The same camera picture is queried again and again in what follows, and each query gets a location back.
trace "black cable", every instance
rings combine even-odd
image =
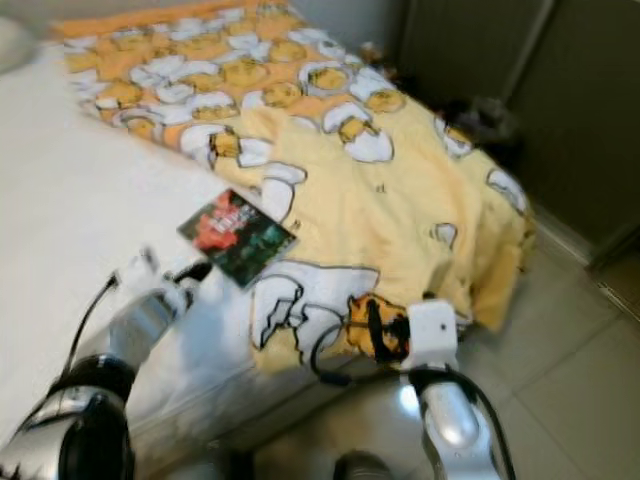
[[[95,298],[85,311],[80,324],[78,325],[78,329],[76,330],[76,336],[73,338],[73,343],[71,344],[71,349],[69,350],[69,356],[67,357],[67,361],[64,364],[64,368],[62,369],[62,374],[60,377],[64,377],[69,370],[71,370],[71,364],[73,363],[73,358],[76,356],[76,350],[78,350],[78,344],[80,343],[80,337],[82,336],[82,331],[84,327],[87,325],[87,321],[89,317],[95,310],[98,302],[104,297],[104,295],[113,287],[118,285],[118,278],[115,273],[112,273],[107,282],[103,285],[100,291],[96,294]]]
[[[504,463],[504,468],[507,474],[508,480],[516,480],[515,468],[513,466],[513,460],[511,458],[511,452],[509,450],[509,445],[507,443],[507,437],[504,433],[504,429],[502,428],[502,424],[500,423],[500,419],[498,418],[498,413],[495,408],[491,404],[489,397],[484,393],[484,391],[469,377],[466,375],[454,370],[449,365],[446,368],[433,368],[433,367],[418,367],[413,370],[395,370],[395,369],[385,369],[381,370],[377,373],[371,375],[362,375],[362,376],[352,376],[347,373],[336,372],[331,370],[324,370],[318,366],[318,353],[325,339],[334,333],[336,330],[340,330],[345,325],[333,325],[327,330],[325,330],[311,350],[311,358],[309,359],[309,365],[311,370],[318,379],[323,383],[328,383],[331,385],[339,386],[339,387],[347,387],[352,384],[356,385],[367,385],[371,383],[375,383],[379,380],[385,380],[390,378],[398,378],[404,375],[409,375],[412,372],[423,372],[428,373],[438,379],[442,379],[446,377],[447,381],[452,381],[458,384],[465,392],[472,392],[474,396],[480,399],[480,402],[484,406],[485,410],[489,414],[489,418],[491,419],[491,423],[494,426],[496,431],[496,436],[498,440],[498,447],[500,449],[500,455],[502,457],[502,461]],[[368,328],[368,324],[362,322],[353,322],[347,323],[347,326],[355,326],[361,328]]]
[[[213,270],[213,264],[207,260],[202,260],[194,263],[193,265],[189,265],[184,270],[176,273],[173,276],[172,281],[174,283],[180,283],[186,278],[191,278],[192,280],[201,283],[207,275],[211,273],[211,270]]]

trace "bed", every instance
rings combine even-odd
[[[206,279],[198,304],[162,340],[134,387],[128,410],[141,465],[159,468],[213,439],[255,445],[335,396],[299,365],[308,362],[319,328],[360,314],[363,298],[375,298],[395,318],[433,291],[455,304],[461,327],[478,322],[499,328],[532,240],[528,204],[517,183],[282,2],[246,10],[238,9],[240,2],[224,3],[222,10],[218,3],[154,11],[152,22],[148,12],[128,16],[128,28],[123,17],[71,22],[61,29],[62,47],[48,44],[34,64],[0,77],[3,435],[58,373],[76,322],[106,276],[142,244],[154,248],[167,269],[197,258],[176,226],[230,184],[294,230],[306,247],[270,266],[250,291],[220,272]],[[256,43],[256,23],[245,22],[255,15],[258,25],[281,17],[289,23]],[[203,30],[205,23],[209,30]],[[87,28],[97,35],[88,35]],[[154,44],[157,57],[126,53],[138,48],[141,36],[144,42],[154,35],[168,42]],[[221,35],[225,48],[207,50],[219,48]],[[122,48],[104,57],[104,70],[95,66],[100,42]],[[71,82],[62,74],[65,57]],[[295,70],[292,62],[299,62]],[[269,90],[273,82],[251,80],[262,75],[256,68],[263,63],[280,72],[276,83],[304,92],[290,85]],[[287,68],[274,67],[281,64]],[[220,85],[221,71],[223,84],[235,76],[235,89]],[[341,83],[345,78],[348,87]],[[85,114],[116,128],[81,115],[78,96]],[[289,103],[298,97],[309,105]],[[309,115],[318,105],[317,115]],[[410,114],[397,116],[398,110]],[[203,117],[195,119],[196,113]],[[233,118],[225,121],[225,115]],[[233,123],[235,117],[242,125]],[[231,146],[230,127],[241,132]],[[219,144],[218,135],[226,136]],[[265,153],[267,144],[281,152],[276,160]],[[292,151],[296,158],[287,156]],[[388,165],[400,164],[391,161],[394,155],[416,163],[384,177]],[[235,162],[221,160],[229,156]],[[330,175],[327,159],[335,161]],[[398,203],[378,198],[391,198],[389,192],[401,187],[423,189],[428,182],[416,183],[411,173],[424,174],[425,165],[440,180],[432,180],[420,200],[431,215],[422,225],[426,214],[414,207],[417,197]],[[319,185],[312,179],[323,175],[323,185],[340,186],[331,201],[318,193],[322,189],[310,190]],[[309,210],[314,202],[323,204],[324,213]],[[335,239],[333,233],[347,231],[344,225],[329,228],[340,216],[336,212],[380,221],[362,224],[367,235],[349,231]],[[451,212],[457,212],[455,221],[448,220]],[[302,227],[296,224],[300,218]],[[306,225],[314,226],[311,233]],[[385,236],[391,230],[402,235]],[[405,242],[406,232],[416,232],[417,240]],[[372,237],[388,242],[386,250],[370,250]],[[403,258],[394,256],[399,250]],[[318,251],[329,253],[320,258]],[[94,328],[116,307],[105,303]],[[276,314],[277,322],[265,320]],[[337,365],[370,367],[339,355],[374,356],[370,339],[343,333],[329,340],[326,352]]]

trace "mattress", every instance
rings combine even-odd
[[[59,373],[108,274],[143,245],[168,270],[194,260],[176,226],[228,186],[178,154],[88,121],[60,61],[58,47],[45,45],[33,64],[0,77],[1,443]],[[107,298],[86,333],[115,308]],[[285,418],[258,420],[314,385],[306,370],[254,369],[247,308],[246,295],[214,272],[153,351],[128,404],[142,463],[239,428],[266,438]],[[297,411],[335,394],[303,395]]]

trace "book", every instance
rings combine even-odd
[[[207,203],[178,231],[241,288],[251,285],[296,242],[294,235],[232,189]]]

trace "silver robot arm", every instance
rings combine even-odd
[[[117,285],[132,300],[86,341],[76,337],[60,378],[0,450],[0,478],[133,478],[125,417],[133,382],[210,270],[196,264],[175,277],[162,275],[146,251],[117,272],[102,293]]]
[[[436,480],[500,480],[493,462],[492,432],[484,414],[470,401],[473,392],[459,383],[421,370],[457,366],[456,315],[444,301],[408,309],[411,354],[403,368],[416,390],[424,426],[423,443]]]

